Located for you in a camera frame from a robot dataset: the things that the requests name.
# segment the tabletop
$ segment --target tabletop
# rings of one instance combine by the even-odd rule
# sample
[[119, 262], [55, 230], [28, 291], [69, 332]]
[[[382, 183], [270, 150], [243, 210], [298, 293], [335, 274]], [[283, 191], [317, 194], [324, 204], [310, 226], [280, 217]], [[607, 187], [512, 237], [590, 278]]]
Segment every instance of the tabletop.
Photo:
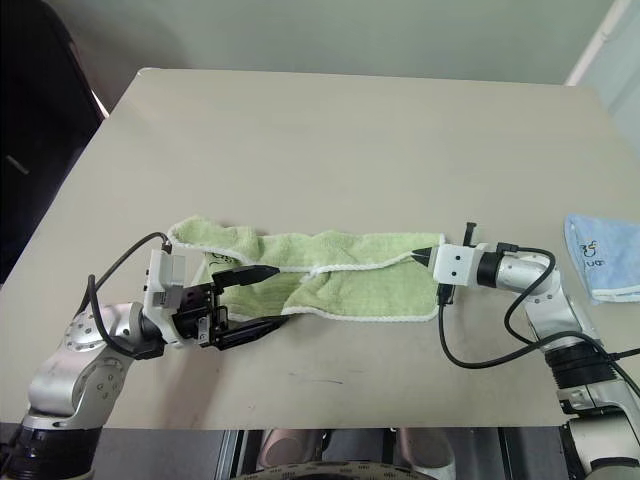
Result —
[[[443, 232], [552, 250], [608, 349], [637, 346], [638, 305], [589, 304], [563, 240], [571, 212], [640, 222], [640, 162], [578, 87], [144, 69], [103, 123], [0, 290], [0, 419], [19, 421], [88, 273], [193, 214], [271, 234]], [[187, 252], [190, 273], [199, 255]], [[141, 300], [149, 252], [101, 290]], [[518, 347], [506, 292], [459, 289], [459, 357]], [[524, 314], [516, 325], [524, 327]], [[640, 361], [622, 361], [640, 377]], [[226, 352], [167, 349], [129, 371], [108, 426], [557, 425], [542, 354], [485, 371], [444, 357], [435, 321], [298, 316]]]

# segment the white pipe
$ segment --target white pipe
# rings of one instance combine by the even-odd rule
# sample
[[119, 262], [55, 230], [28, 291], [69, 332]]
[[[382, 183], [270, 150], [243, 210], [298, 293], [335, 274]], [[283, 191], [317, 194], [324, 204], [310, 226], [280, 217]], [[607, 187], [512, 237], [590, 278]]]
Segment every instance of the white pipe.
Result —
[[605, 15], [602, 23], [596, 30], [596, 33], [593, 34], [591, 40], [587, 44], [587, 48], [584, 49], [582, 55], [580, 56], [580, 60], [575, 64], [573, 70], [567, 77], [567, 80], [564, 82], [565, 85], [575, 86], [580, 83], [582, 77], [586, 73], [589, 65], [593, 62], [598, 55], [598, 52], [602, 48], [602, 46], [609, 39], [611, 33], [616, 28], [616, 25], [622, 18], [622, 15], [627, 10], [629, 5], [631, 5], [632, 0], [615, 0], [611, 5], [611, 8]]

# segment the table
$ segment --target table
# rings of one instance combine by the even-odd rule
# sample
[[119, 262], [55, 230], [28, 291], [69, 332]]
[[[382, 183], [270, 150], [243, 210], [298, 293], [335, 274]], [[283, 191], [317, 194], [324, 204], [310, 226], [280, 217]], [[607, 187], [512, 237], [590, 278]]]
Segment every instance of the table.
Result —
[[[444, 232], [554, 251], [607, 347], [637, 346], [638, 305], [591, 306], [562, 235], [569, 212], [640, 222], [640, 162], [595, 94], [561, 86], [238, 71], [142, 70], [95, 135], [0, 291], [0, 418], [18, 421], [91, 272], [143, 234], [200, 213], [265, 232]], [[189, 253], [189, 269], [198, 266]], [[141, 299], [148, 252], [101, 291]], [[512, 295], [464, 290], [448, 309], [468, 360], [518, 345]], [[519, 313], [520, 329], [523, 315]], [[625, 359], [640, 376], [640, 361]], [[448, 363], [436, 322], [302, 316], [225, 353], [135, 364], [111, 427], [555, 425], [543, 357], [487, 371]]]

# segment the light green towel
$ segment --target light green towel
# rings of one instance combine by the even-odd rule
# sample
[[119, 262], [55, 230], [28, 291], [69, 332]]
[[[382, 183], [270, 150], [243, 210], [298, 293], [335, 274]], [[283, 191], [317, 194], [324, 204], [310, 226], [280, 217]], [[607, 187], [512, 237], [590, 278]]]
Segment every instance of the light green towel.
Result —
[[230, 287], [222, 296], [230, 318], [314, 313], [361, 321], [426, 321], [436, 313], [437, 284], [411, 251], [444, 241], [442, 234], [335, 231], [258, 235], [250, 227], [221, 227], [202, 217], [173, 226], [177, 247], [205, 252], [197, 283], [241, 265], [271, 265], [281, 273]]

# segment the robotic arm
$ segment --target robotic arm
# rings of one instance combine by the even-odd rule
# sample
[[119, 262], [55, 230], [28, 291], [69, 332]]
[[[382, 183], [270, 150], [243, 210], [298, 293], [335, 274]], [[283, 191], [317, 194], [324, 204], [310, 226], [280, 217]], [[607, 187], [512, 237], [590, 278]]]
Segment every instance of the robotic arm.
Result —
[[[510, 331], [530, 346], [539, 346], [558, 385], [563, 412], [577, 415], [561, 427], [570, 477], [640, 478], [640, 404], [628, 382], [635, 384], [604, 355], [589, 318], [564, 292], [555, 259], [540, 255], [542, 250], [511, 244], [498, 244], [495, 251], [489, 251], [487, 244], [471, 246], [473, 227], [475, 224], [468, 224], [463, 246], [445, 244], [413, 252], [414, 259], [433, 269], [440, 283], [440, 335], [445, 353], [465, 368], [504, 363], [470, 364], [448, 351], [442, 317], [444, 306], [452, 303], [455, 286], [484, 286], [519, 294], [538, 342]], [[520, 251], [528, 253], [516, 256]]]
[[288, 320], [262, 317], [234, 328], [219, 304], [226, 287], [261, 282], [277, 268], [240, 267], [214, 274], [211, 283], [185, 287], [185, 259], [170, 251], [168, 244], [152, 251], [143, 303], [99, 306], [90, 277], [81, 311], [29, 387], [30, 408], [3, 472], [8, 478], [91, 478], [102, 426], [134, 360], [159, 357], [165, 345], [224, 350]]

